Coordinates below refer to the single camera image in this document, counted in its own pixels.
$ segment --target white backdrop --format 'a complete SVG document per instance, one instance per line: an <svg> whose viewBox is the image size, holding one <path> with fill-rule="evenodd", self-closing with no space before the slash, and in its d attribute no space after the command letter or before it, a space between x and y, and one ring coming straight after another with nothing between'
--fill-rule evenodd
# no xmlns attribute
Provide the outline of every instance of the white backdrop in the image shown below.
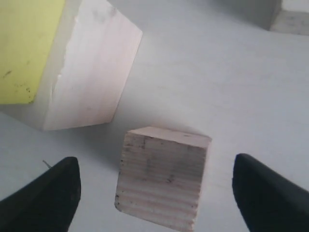
<svg viewBox="0 0 309 232"><path fill-rule="evenodd" d="M196 232L247 232L231 188L247 152L309 189L309 37L268 32L268 0L112 0L144 32L114 121L40 132L0 114L0 198L65 156L81 166L70 232L169 232L118 212L118 161L129 129L213 138Z"/></svg>

